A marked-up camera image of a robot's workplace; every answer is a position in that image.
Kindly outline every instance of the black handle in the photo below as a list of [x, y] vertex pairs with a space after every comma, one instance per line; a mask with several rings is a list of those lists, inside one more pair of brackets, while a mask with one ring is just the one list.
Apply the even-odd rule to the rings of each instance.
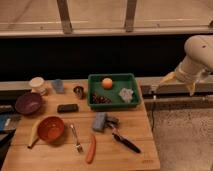
[[125, 138], [123, 138], [123, 137], [120, 137], [120, 136], [118, 136], [118, 135], [116, 135], [116, 134], [114, 134], [114, 133], [113, 133], [113, 135], [114, 135], [114, 138], [115, 138], [117, 141], [123, 143], [125, 146], [127, 146], [128, 148], [130, 148], [130, 149], [133, 150], [134, 152], [136, 152], [136, 153], [140, 153], [140, 152], [141, 152], [141, 150], [140, 150], [138, 147], [136, 147], [136, 145], [133, 144], [132, 142], [130, 142], [129, 140], [127, 140], [127, 139], [125, 139]]

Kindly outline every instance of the fork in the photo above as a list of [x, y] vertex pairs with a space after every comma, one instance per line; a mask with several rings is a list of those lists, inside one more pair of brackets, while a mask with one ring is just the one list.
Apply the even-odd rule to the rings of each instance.
[[77, 136], [77, 133], [76, 133], [76, 130], [75, 130], [75, 126], [74, 126], [73, 123], [70, 124], [70, 128], [71, 128], [72, 133], [73, 133], [74, 138], [75, 138], [76, 148], [77, 148], [78, 152], [81, 153], [81, 152], [83, 152], [83, 148], [82, 148], [82, 146], [81, 146], [81, 144], [80, 144], [80, 142], [78, 140], [78, 136]]

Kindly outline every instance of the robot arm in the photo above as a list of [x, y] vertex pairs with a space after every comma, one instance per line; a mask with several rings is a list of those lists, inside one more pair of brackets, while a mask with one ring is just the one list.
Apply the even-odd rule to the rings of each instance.
[[190, 95], [195, 92], [195, 84], [213, 72], [213, 35], [197, 35], [185, 42], [186, 56], [174, 72], [161, 80], [163, 83], [178, 80], [186, 84]]

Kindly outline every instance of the green plastic basket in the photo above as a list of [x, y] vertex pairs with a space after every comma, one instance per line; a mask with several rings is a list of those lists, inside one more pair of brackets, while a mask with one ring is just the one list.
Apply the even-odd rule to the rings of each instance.
[[[113, 87], [110, 90], [106, 90], [101, 86], [101, 82], [104, 78], [111, 78], [113, 80]], [[132, 89], [133, 99], [130, 103], [125, 103], [119, 96], [119, 92], [122, 88]], [[111, 103], [95, 104], [92, 102], [92, 94], [97, 93], [111, 100]], [[91, 74], [88, 77], [88, 105], [93, 110], [105, 110], [113, 108], [134, 108], [141, 102], [141, 98], [138, 93], [138, 87], [131, 73], [128, 74]]]

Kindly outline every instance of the brown bowl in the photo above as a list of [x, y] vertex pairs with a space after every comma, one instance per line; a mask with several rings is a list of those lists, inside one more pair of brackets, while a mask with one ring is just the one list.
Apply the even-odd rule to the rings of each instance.
[[15, 103], [17, 112], [28, 115], [36, 112], [42, 105], [42, 97], [38, 93], [27, 92], [18, 97]]
[[58, 139], [64, 132], [64, 122], [57, 116], [45, 118], [38, 126], [38, 136], [46, 142]]

